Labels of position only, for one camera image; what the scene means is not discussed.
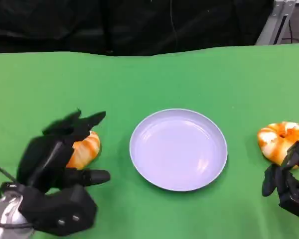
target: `green table surface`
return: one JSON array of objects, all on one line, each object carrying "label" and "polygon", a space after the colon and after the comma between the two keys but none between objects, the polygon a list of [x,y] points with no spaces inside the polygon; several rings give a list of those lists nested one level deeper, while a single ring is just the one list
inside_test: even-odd
[{"label": "green table surface", "polygon": [[[112,179],[88,189],[99,206],[95,226],[69,238],[299,239],[299,218],[278,206],[276,193],[261,196],[270,163],[256,138],[269,123],[299,122],[299,44],[153,57],[0,54],[0,166],[15,175],[30,138],[76,108],[83,116],[106,110],[94,128],[103,151],[90,167]],[[198,111],[226,137],[227,165],[206,188],[164,191],[132,165],[134,128],[167,108]]]}]

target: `plate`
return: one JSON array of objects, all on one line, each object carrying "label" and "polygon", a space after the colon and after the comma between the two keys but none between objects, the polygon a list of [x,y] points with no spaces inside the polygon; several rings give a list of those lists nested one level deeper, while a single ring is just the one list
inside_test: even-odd
[{"label": "plate", "polygon": [[152,184],[191,191],[219,176],[227,160],[227,143],[206,116],[168,109],[139,123],[130,140],[130,156],[137,171]]}]

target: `orange bread roll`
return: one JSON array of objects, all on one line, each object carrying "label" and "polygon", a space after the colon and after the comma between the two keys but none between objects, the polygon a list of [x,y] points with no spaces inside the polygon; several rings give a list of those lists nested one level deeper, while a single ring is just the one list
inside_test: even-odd
[{"label": "orange bread roll", "polygon": [[287,150],[299,140],[299,124],[272,123],[262,128],[257,137],[263,155],[280,166],[287,155]]},{"label": "orange bread roll", "polygon": [[100,139],[98,135],[90,131],[90,135],[83,141],[74,142],[74,152],[68,164],[67,168],[83,169],[88,165],[100,151]]}]

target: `black curtain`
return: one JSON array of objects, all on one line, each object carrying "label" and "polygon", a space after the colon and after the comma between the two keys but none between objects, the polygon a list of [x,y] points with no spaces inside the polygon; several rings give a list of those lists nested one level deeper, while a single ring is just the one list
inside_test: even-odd
[{"label": "black curtain", "polygon": [[0,52],[147,56],[255,44],[272,0],[0,0]]}]

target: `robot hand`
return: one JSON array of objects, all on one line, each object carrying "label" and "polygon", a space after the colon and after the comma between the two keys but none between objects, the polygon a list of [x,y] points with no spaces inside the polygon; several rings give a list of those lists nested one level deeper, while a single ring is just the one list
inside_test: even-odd
[{"label": "robot hand", "polygon": [[296,165],[299,166],[299,141],[288,150],[281,167],[273,164],[265,171],[262,195],[267,197],[277,188],[279,206],[299,217],[299,181],[290,173]]},{"label": "robot hand", "polygon": [[[85,186],[110,180],[105,170],[66,168],[76,141],[105,117],[80,119],[77,111],[52,123],[32,139],[20,161],[17,178],[0,187],[0,239],[27,239],[34,231],[66,236],[90,228],[97,206]],[[60,191],[46,194],[51,188]]]}]

